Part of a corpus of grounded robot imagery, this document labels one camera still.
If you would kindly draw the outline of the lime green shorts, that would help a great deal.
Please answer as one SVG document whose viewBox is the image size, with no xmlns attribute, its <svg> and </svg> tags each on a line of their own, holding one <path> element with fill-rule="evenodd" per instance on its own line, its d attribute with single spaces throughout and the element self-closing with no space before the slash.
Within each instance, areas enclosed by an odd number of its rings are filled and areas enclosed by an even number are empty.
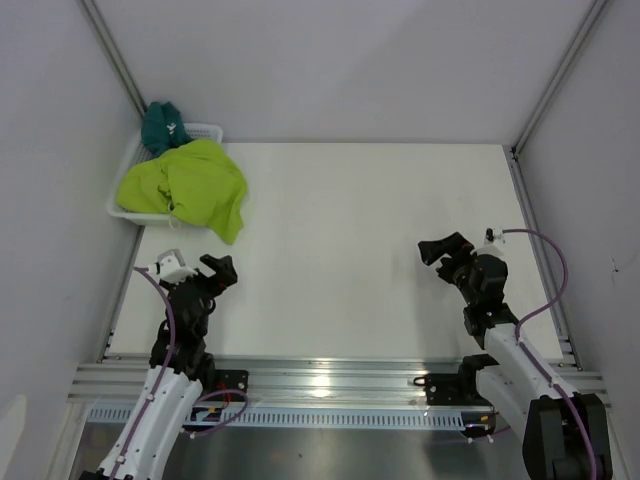
<svg viewBox="0 0 640 480">
<path fill-rule="evenodd" d="M 170 215 L 206 227 L 231 245 L 244 226 L 247 194 L 244 174 L 223 147 L 200 138 L 131 167 L 115 202 L 128 212 Z"/>
</svg>

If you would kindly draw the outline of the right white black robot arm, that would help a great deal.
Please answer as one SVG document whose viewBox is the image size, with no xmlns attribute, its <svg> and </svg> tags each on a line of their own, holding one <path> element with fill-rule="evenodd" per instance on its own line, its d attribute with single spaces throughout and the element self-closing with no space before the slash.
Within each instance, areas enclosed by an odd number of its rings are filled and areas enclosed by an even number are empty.
<svg viewBox="0 0 640 480">
<path fill-rule="evenodd" d="M 555 373 L 505 301 L 508 266 L 460 233 L 417 245 L 422 262 L 465 301 L 464 326 L 481 351 L 454 373 L 413 384 L 434 406 L 487 406 L 521 441 L 532 479 L 610 479 L 614 475 L 606 407 Z"/>
</svg>

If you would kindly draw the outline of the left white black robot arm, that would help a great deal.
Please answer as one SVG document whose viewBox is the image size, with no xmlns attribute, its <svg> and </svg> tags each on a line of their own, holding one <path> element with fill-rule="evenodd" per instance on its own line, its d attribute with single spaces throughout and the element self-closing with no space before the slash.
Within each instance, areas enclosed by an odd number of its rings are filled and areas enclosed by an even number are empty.
<svg viewBox="0 0 640 480">
<path fill-rule="evenodd" d="M 238 274 L 229 255 L 205 254 L 199 261 L 212 271 L 210 275 L 188 266 L 177 249 L 134 268 L 160 295 L 165 318 L 140 395 L 121 434 L 97 470 L 82 472 L 82 479 L 160 479 L 198 400 L 247 397 L 243 390 L 216 390 L 215 359 L 205 342 L 216 298 L 237 283 Z"/>
</svg>

